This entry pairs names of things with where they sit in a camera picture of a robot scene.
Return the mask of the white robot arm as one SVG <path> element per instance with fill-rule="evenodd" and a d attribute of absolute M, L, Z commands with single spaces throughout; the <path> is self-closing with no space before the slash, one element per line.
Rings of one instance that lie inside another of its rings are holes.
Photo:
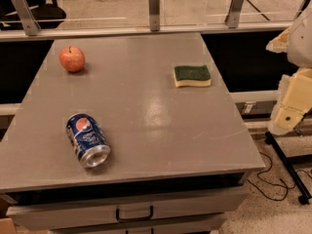
<path fill-rule="evenodd" d="M 312 9 L 305 9 L 266 49 L 286 53 L 288 61 L 298 67 L 292 76 L 282 76 L 268 124 L 270 133 L 281 136 L 291 132 L 312 109 Z"/>

